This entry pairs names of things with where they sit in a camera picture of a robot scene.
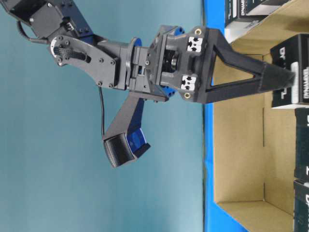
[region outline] teal background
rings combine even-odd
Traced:
[[[75,0],[92,30],[150,45],[161,24],[200,25],[200,0]],[[92,79],[54,64],[0,10],[0,231],[203,231],[202,108],[178,94],[147,102],[152,148],[112,169]],[[104,90],[106,125],[127,92]]]

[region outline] dynamixel box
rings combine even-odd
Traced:
[[[309,183],[294,181],[294,232],[309,231]]]
[[[272,107],[295,109],[309,107],[309,34],[298,34],[270,50],[273,64],[295,72],[291,88],[273,92]]]
[[[299,108],[296,115],[295,177],[309,182],[309,109]]]
[[[225,27],[227,29],[251,29],[266,15],[247,15],[247,0],[225,0]]]
[[[270,15],[289,0],[247,0],[247,15]]]

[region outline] box flap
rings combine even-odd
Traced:
[[[243,227],[252,232],[291,232],[293,217],[264,202],[220,203]]]
[[[309,32],[308,5],[308,0],[291,0],[234,41],[233,48],[243,54],[265,55],[280,42],[296,34]]]

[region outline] white sticker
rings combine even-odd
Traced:
[[[189,37],[188,51],[189,52],[201,52],[203,38]]]
[[[182,82],[181,89],[194,91],[196,81],[197,81],[196,77],[183,76],[183,82]]]
[[[292,85],[292,104],[299,103],[299,90],[298,90],[298,79],[299,79],[299,64],[294,62],[291,64],[291,71],[295,73],[294,83]]]

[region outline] cable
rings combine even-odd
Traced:
[[[49,44],[47,39],[35,39],[35,38],[30,38],[29,36],[27,36],[20,21],[17,21],[17,30],[24,39],[30,42],[37,43],[37,44]]]
[[[103,140],[103,136],[104,136],[104,124],[105,124],[105,112],[104,112],[104,99],[103,99],[103,92],[102,92],[102,88],[99,86],[98,87],[98,91],[100,94],[100,101],[101,101],[101,111],[102,111],[102,118],[101,118],[101,136],[102,136],[102,140]]]

